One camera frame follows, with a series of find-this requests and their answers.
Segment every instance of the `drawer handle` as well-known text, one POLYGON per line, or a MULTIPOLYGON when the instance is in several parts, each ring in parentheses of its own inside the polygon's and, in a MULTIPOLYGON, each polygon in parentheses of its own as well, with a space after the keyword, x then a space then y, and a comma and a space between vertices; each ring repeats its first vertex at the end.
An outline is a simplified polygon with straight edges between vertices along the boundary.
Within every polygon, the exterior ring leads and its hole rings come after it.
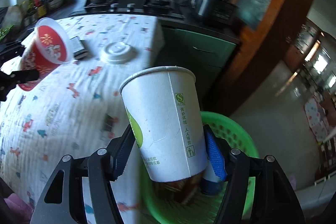
POLYGON ((214 54, 214 52, 209 52, 209 51, 206 51, 206 50, 201 50, 200 48, 196 48, 196 47, 194 47, 194 46, 193 46, 193 48, 194 48, 196 51, 207 52, 207 53, 214 54))

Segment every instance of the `silver bolt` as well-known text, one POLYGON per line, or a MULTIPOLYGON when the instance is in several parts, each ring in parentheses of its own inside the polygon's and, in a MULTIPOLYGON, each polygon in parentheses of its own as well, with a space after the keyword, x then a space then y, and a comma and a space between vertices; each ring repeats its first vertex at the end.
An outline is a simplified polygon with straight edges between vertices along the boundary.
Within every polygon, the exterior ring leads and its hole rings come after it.
POLYGON ((273 161, 275 161, 275 158, 272 155, 268 155, 266 157, 266 160, 268 160, 269 162, 273 162, 273 161))
POLYGON ((64 161, 64 162, 67 162, 67 161, 69 161, 71 159, 71 156, 70 155, 65 155, 63 158, 62 158, 62 160, 64 161))
POLYGON ((106 149, 105 148, 100 148, 99 150, 98 150, 98 155, 105 155, 106 154, 106 149))
POLYGON ((239 150, 238 148, 232 148, 232 149, 231 149, 231 153, 232 153, 233 155, 239 155, 239 154, 240 154, 240 150, 239 150))

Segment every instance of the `gas stove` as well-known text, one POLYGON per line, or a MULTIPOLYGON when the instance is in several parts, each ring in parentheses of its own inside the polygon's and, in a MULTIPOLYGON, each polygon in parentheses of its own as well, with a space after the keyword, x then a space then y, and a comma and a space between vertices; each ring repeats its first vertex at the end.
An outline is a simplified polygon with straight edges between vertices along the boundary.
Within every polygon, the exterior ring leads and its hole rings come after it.
POLYGON ((86 0, 83 10, 69 16, 87 14, 141 14, 184 19, 173 0, 86 0))

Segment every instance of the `green plastic basket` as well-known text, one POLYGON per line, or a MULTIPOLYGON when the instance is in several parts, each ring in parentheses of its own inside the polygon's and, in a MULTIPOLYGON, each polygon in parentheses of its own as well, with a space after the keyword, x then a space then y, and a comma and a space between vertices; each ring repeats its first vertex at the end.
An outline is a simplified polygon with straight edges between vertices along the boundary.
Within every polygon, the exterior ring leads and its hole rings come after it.
MULTIPOLYGON (((224 138, 229 145, 239 148, 251 157, 259 157, 253 140, 248 133, 236 122, 228 117, 213 112, 201 112, 203 124, 209 124, 217 137, 224 138)), ((245 214, 253 203, 255 178, 249 178, 245 201, 245 214)), ((152 214, 161 224, 212 224, 225 193, 226 183, 222 191, 216 196, 207 196, 200 190, 192 198, 190 205, 182 205, 154 192, 154 182, 151 181, 145 166, 142 168, 142 197, 152 214)))

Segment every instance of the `red plastic cup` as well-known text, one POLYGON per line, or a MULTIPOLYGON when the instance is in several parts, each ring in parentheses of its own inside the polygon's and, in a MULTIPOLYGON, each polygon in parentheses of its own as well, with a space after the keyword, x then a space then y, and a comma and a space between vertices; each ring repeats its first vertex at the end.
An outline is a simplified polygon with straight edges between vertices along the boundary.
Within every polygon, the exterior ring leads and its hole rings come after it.
POLYGON ((53 19, 40 19, 35 26, 35 38, 25 50, 19 64, 19 70, 37 69, 40 77, 37 81, 19 84, 30 91, 47 77, 59 65, 69 63, 73 51, 65 30, 53 19))

